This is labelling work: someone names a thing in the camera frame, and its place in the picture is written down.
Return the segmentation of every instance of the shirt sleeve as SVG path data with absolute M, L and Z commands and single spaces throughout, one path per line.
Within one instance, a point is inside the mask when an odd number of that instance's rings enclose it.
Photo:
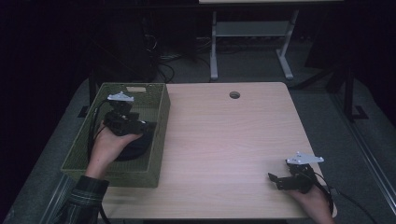
M 96 223 L 108 181 L 83 175 L 52 223 Z

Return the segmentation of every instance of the metal stand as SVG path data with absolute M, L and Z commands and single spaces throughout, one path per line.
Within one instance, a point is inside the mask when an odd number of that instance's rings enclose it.
M 350 122 L 354 122 L 355 119 L 368 119 L 367 114 L 361 108 L 361 106 L 356 105 L 355 108 L 358 114 L 353 114 L 353 85 L 354 76 L 350 69 L 351 56 L 347 54 L 339 62 L 333 64 L 328 69 L 321 71 L 320 73 L 314 75 L 308 80 L 297 84 L 295 86 L 289 87 L 289 90 L 302 90 L 305 87 L 315 83 L 323 77 L 332 74 L 331 79 L 326 85 L 326 91 L 329 93 L 337 93 L 341 89 L 342 85 L 345 84 L 344 92 L 344 114 Z
M 217 80 L 218 63 L 216 57 L 217 36 L 285 36 L 285 43 L 276 50 L 286 79 L 293 79 L 288 61 L 285 58 L 299 10 L 294 10 L 290 21 L 217 21 L 216 11 L 212 21 L 212 50 L 210 52 L 210 78 Z

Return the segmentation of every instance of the table top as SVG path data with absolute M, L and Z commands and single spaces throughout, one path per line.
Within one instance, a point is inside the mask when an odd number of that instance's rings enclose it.
M 312 154 L 283 83 L 168 84 L 171 100 L 160 184 L 107 190 L 111 218 L 296 218 L 300 206 L 267 173 Z M 230 92 L 240 93 L 238 99 Z M 321 174 L 316 163 L 314 170 Z

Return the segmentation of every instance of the human hand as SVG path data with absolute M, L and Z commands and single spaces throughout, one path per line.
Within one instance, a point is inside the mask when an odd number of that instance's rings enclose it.
M 107 166 L 120 155 L 122 150 L 130 142 L 141 136 L 142 134 L 116 136 L 102 122 L 99 133 L 95 138 L 90 163 L 88 164 L 85 176 L 103 179 L 106 174 Z
M 318 224 L 334 224 L 334 219 L 330 213 L 329 204 L 324 193 L 313 186 L 306 194 L 298 190 L 286 190 L 295 201 L 305 210 L 305 212 Z

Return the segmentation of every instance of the green plastic basket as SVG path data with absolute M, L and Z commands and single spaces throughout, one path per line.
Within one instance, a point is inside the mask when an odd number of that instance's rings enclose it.
M 110 186 L 113 187 L 156 188 L 159 184 L 163 143 L 171 104 L 166 85 L 161 83 L 104 83 L 92 103 L 61 170 L 76 181 L 84 175 L 88 165 L 87 144 L 94 109 L 109 94 L 121 91 L 134 97 L 132 111 L 140 114 L 139 119 L 157 124 L 148 151 L 132 161 L 114 161 L 108 167 L 105 179 L 110 181 Z M 97 123 L 111 109 L 109 104 L 103 104 L 99 110 Z

